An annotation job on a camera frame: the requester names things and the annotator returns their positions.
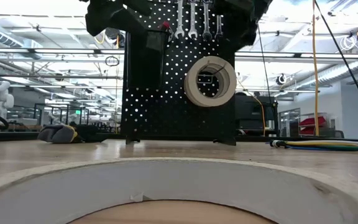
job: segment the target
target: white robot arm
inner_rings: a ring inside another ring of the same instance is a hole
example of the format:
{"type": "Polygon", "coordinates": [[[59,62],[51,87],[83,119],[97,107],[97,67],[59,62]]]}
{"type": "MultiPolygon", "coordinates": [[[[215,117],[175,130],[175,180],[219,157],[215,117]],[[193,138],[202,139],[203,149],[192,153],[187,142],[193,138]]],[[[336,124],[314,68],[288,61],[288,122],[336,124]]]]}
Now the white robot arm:
{"type": "Polygon", "coordinates": [[[0,117],[6,119],[7,109],[14,105],[14,97],[9,94],[11,84],[7,81],[0,81],[0,117]]]}
{"type": "Polygon", "coordinates": [[[61,122],[52,114],[52,112],[49,112],[48,117],[52,120],[53,124],[61,124],[61,122]]]}

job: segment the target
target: black cable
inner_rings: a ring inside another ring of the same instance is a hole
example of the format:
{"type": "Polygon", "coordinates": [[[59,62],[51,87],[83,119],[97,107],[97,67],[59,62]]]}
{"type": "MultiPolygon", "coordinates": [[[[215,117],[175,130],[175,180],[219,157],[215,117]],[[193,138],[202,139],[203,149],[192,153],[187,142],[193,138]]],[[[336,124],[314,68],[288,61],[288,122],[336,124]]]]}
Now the black cable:
{"type": "Polygon", "coordinates": [[[269,87],[269,79],[267,78],[267,70],[266,70],[266,61],[265,61],[265,55],[264,55],[264,47],[262,45],[262,36],[260,35],[260,29],[258,26],[258,33],[259,33],[259,43],[260,43],[260,51],[262,52],[262,58],[264,60],[264,67],[265,67],[265,75],[266,75],[266,82],[267,82],[267,91],[268,91],[268,100],[270,102],[270,105],[272,106],[272,99],[270,96],[270,87],[269,87]]]}
{"type": "Polygon", "coordinates": [[[119,59],[117,57],[115,57],[115,56],[108,56],[108,57],[106,57],[106,59],[104,59],[104,63],[109,67],[118,66],[119,65],[119,59]],[[117,62],[112,64],[111,59],[117,60],[117,62]]]}
{"type": "Polygon", "coordinates": [[[333,41],[334,41],[334,43],[335,43],[335,45],[336,45],[336,48],[338,49],[339,53],[341,54],[342,59],[343,59],[345,65],[346,65],[346,67],[347,67],[349,73],[351,74],[351,77],[352,77],[352,79],[353,79],[353,81],[354,81],[354,84],[356,84],[356,87],[357,87],[357,90],[358,90],[358,82],[357,82],[356,78],[354,77],[354,74],[353,74],[353,72],[352,72],[352,70],[351,70],[349,64],[347,63],[346,58],[345,58],[345,56],[343,55],[342,50],[341,50],[341,48],[339,47],[338,43],[336,42],[336,39],[335,39],[335,37],[334,37],[333,32],[331,31],[331,28],[329,28],[328,23],[327,23],[327,21],[326,21],[326,18],[324,18],[323,13],[321,13],[321,9],[320,9],[320,7],[318,6],[317,1],[314,0],[314,2],[316,3],[316,7],[317,7],[318,11],[320,12],[321,18],[323,18],[323,21],[324,21],[324,23],[326,24],[326,27],[327,27],[327,29],[328,29],[328,32],[329,32],[329,34],[331,35],[331,37],[333,38],[333,41]]]}
{"type": "Polygon", "coordinates": [[[222,66],[218,71],[216,71],[214,74],[212,74],[212,75],[216,75],[216,74],[218,74],[221,70],[223,70],[224,69],[224,66],[222,66]]]}

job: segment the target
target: tape roll core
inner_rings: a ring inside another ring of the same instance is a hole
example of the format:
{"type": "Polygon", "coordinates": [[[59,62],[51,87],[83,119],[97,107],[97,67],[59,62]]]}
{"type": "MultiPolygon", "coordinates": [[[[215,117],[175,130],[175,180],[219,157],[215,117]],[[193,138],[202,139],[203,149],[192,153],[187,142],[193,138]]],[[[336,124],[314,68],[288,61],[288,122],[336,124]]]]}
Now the tape roll core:
{"type": "Polygon", "coordinates": [[[189,100],[197,106],[221,106],[233,97],[236,85],[237,79],[233,66],[220,57],[209,56],[198,60],[189,70],[185,78],[185,93],[189,100]],[[204,96],[198,89],[197,81],[200,72],[216,73],[219,90],[213,97],[204,96]]]}

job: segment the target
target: pegboard stand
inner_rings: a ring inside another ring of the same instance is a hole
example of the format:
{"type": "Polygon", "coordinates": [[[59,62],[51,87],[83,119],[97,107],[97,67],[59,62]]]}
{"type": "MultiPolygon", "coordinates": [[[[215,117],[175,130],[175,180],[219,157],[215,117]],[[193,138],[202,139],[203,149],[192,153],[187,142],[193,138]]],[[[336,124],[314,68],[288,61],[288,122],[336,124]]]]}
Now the pegboard stand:
{"type": "MultiPolygon", "coordinates": [[[[177,25],[177,1],[150,1],[152,15],[133,15],[148,30],[158,30],[164,21],[169,22],[173,31],[177,25]]],[[[216,33],[216,15],[209,13],[209,26],[212,35],[216,33]]],[[[128,80],[133,78],[128,49],[134,44],[127,38],[124,61],[124,88],[122,97],[122,134],[126,143],[139,142],[142,138],[169,138],[179,140],[191,136],[195,138],[211,138],[213,142],[236,145],[235,100],[234,96],[224,105],[203,108],[194,105],[184,91],[184,81],[189,69],[199,59],[207,56],[218,56],[234,66],[234,53],[225,52],[224,42],[212,40],[206,42],[202,38],[204,31],[204,9],[196,7],[196,29],[198,37],[188,36],[190,29],[190,2],[183,4],[183,30],[185,36],[173,39],[165,46],[163,53],[162,84],[160,88],[142,88],[129,86],[128,80]]],[[[200,92],[206,96],[214,96],[219,89],[216,77],[204,77],[198,84],[200,92]]]]}

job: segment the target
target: wrench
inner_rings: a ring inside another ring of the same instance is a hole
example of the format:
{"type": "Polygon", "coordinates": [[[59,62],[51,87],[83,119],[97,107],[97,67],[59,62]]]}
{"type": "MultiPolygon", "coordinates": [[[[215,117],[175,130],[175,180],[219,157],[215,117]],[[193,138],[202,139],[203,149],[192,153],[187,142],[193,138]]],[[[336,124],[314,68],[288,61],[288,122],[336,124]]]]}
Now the wrench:
{"type": "Polygon", "coordinates": [[[183,30],[183,23],[181,20],[182,17],[182,9],[183,9],[183,0],[178,0],[178,28],[175,32],[175,37],[179,39],[179,35],[181,34],[182,37],[185,36],[185,31],[183,30]]]}
{"type": "Polygon", "coordinates": [[[212,40],[212,34],[209,32],[209,11],[208,4],[209,0],[203,0],[204,3],[204,33],[203,37],[205,41],[212,40]]]}
{"type": "Polygon", "coordinates": [[[220,40],[223,37],[223,32],[222,32],[222,16],[216,15],[216,35],[215,35],[215,40],[220,40]]]}
{"type": "Polygon", "coordinates": [[[190,0],[190,6],[191,6],[191,24],[190,24],[190,31],[189,31],[189,37],[193,38],[193,35],[195,35],[195,38],[197,38],[197,30],[196,30],[196,1],[197,0],[190,0]]]}

